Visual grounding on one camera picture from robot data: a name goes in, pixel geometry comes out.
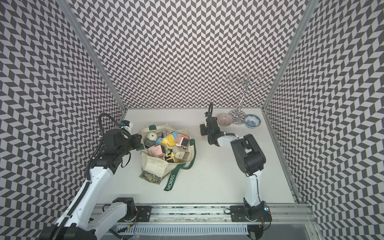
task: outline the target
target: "bowl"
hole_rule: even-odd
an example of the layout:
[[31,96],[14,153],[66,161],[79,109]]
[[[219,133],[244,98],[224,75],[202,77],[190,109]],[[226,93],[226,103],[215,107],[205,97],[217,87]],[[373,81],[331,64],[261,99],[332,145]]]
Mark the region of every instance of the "bowl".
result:
[[244,123],[247,127],[255,128],[260,126],[260,118],[253,114],[248,114],[244,117]]
[[232,118],[231,115],[229,115],[227,113],[222,113],[219,116],[217,116],[217,122],[221,126],[227,127],[227,126],[229,126],[229,125],[231,125],[233,123],[233,118]]

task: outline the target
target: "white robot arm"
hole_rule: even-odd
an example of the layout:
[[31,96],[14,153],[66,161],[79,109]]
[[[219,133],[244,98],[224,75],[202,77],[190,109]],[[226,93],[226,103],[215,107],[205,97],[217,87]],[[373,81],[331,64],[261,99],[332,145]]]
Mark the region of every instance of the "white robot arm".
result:
[[238,137],[233,133],[220,131],[217,118],[212,117],[213,103],[205,113],[205,124],[200,125],[202,136],[207,135],[208,143],[219,147],[232,147],[240,170],[247,176],[244,211],[248,220],[253,221],[262,216],[270,218],[269,208],[261,196],[261,175],[266,163],[263,151],[251,134]]
[[102,116],[112,119],[108,114],[101,114],[99,117],[103,139],[86,167],[87,179],[56,224],[42,230],[39,240],[97,240],[101,239],[107,231],[118,236],[116,232],[110,230],[117,221],[134,221],[137,211],[133,198],[130,197],[115,199],[105,212],[96,219],[90,219],[96,201],[122,163],[122,157],[131,150],[141,147],[141,135],[131,135],[132,124],[129,121],[118,124],[112,119],[120,129],[112,129],[104,133],[100,125]]

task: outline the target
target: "black bracket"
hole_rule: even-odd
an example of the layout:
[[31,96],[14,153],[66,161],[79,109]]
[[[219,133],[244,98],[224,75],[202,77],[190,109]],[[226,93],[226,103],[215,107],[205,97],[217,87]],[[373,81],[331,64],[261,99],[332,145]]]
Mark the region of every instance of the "black bracket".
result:
[[137,214],[136,222],[149,222],[151,217],[152,206],[135,206],[132,197],[118,197],[113,202],[123,202],[127,204],[127,214],[118,222],[134,221]]
[[205,124],[200,124],[200,135],[201,136],[208,135],[208,128],[205,126]]
[[152,206],[136,206],[139,211],[137,214],[137,222],[149,222],[151,217]]
[[246,217],[246,211],[244,209],[244,206],[230,206],[229,209],[231,210],[232,222],[262,222],[262,216],[264,218],[264,222],[272,221],[271,215],[266,214],[266,211],[264,211],[263,209],[254,214],[254,219],[252,220]]
[[263,237],[264,229],[262,225],[248,225],[247,237],[252,240],[259,240]]

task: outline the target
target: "green strap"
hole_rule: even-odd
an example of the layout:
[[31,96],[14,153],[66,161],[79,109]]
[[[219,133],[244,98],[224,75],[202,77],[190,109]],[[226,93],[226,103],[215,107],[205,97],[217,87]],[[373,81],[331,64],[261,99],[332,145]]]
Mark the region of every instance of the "green strap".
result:
[[[195,145],[195,140],[191,139],[189,143],[191,146],[193,146],[193,145]],[[164,188],[164,191],[171,191],[172,190],[173,185],[175,184],[175,181],[176,181],[177,173],[179,172],[180,169],[190,169],[192,167],[193,163],[195,162],[195,158],[196,158],[196,146],[194,147],[194,149],[195,149],[195,155],[194,155],[192,161],[190,162],[189,166],[184,167],[185,163],[178,164],[175,167],[175,169],[170,173],[170,176],[168,178],[168,182],[167,182],[166,187]]]

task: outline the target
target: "black and white wallpaper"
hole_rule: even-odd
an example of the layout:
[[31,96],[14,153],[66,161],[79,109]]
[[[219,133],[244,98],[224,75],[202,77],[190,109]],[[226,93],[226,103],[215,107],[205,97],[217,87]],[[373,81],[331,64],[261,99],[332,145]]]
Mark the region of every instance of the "black and white wallpaper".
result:
[[127,107],[236,106],[227,75],[265,75],[261,107],[308,0],[68,0]]
[[327,239],[384,239],[383,10],[320,0],[267,109]]
[[53,0],[0,1],[0,105],[0,239],[30,239],[81,186],[97,116],[122,110]]

